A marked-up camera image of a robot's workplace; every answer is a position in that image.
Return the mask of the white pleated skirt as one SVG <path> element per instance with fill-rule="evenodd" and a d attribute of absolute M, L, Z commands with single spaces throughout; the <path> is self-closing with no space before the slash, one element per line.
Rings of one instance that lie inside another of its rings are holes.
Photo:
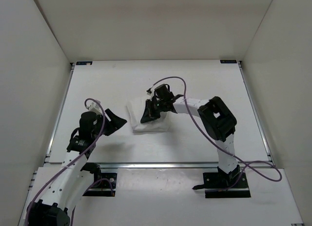
<path fill-rule="evenodd" d="M 130 126 L 134 133 L 166 132 L 170 128 L 170 117 L 165 112 L 161 113 L 159 119 L 146 123 L 140 122 L 145 110 L 146 100 L 150 98 L 150 96 L 137 97 L 126 103 Z"/>

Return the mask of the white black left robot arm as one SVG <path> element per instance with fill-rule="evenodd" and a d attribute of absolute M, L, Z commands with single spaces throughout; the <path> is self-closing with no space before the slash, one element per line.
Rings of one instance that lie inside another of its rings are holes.
<path fill-rule="evenodd" d="M 104 181 L 100 167 L 88 159 L 101 136 L 110 136 L 127 120 L 104 110 L 99 101 L 91 99 L 82 113 L 67 146 L 60 170 L 37 192 L 26 210 L 26 226 L 70 226 L 74 209 L 92 186 Z"/>

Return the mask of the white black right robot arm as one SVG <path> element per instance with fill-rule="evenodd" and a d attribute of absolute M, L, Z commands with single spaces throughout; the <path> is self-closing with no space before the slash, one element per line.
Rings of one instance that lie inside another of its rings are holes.
<path fill-rule="evenodd" d="M 223 100 L 214 96 L 210 100 L 187 99 L 184 95 L 174 95 L 168 84 L 155 88 L 153 96 L 145 102 L 145 109 L 140 120 L 147 123 L 160 119 L 162 112 L 189 114 L 199 117 L 203 126 L 218 146 L 218 180 L 224 187 L 236 182 L 240 171 L 234 157 L 234 132 L 237 120 Z"/>

